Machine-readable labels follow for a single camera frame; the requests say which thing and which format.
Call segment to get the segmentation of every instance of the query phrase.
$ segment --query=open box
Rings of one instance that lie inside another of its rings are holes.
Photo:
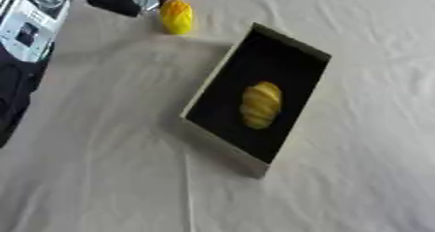
[[[213,149],[266,173],[309,100],[331,56],[255,23],[205,80],[181,118]],[[247,127],[240,113],[248,86],[266,81],[283,93],[282,110],[266,129]]]

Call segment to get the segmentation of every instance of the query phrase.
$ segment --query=striped yellow object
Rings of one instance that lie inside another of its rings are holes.
[[[253,129],[269,127],[281,110],[282,94],[272,83],[261,82],[250,86],[242,98],[240,112],[245,124]]]
[[[185,34],[192,25],[193,11],[183,0],[168,0],[160,9],[160,19],[172,34]]]

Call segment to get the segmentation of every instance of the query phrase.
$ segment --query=table surface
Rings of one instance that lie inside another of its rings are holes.
[[[76,0],[0,150],[0,231],[435,230],[435,0],[188,0],[195,28]],[[178,114],[253,22],[333,58],[262,181]]]

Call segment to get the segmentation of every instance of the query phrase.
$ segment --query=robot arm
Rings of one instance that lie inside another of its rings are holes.
[[[136,17],[164,0],[87,0],[97,8]],[[8,142],[38,88],[71,0],[0,0],[0,149]]]

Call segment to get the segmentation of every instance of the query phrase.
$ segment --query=yellow fruit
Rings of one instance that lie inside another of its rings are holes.
[[[245,124],[253,129],[267,128],[281,110],[280,89],[268,82],[248,87],[243,93],[242,113]]]
[[[160,19],[172,34],[185,34],[192,25],[193,11],[183,0],[168,0],[160,9]]]

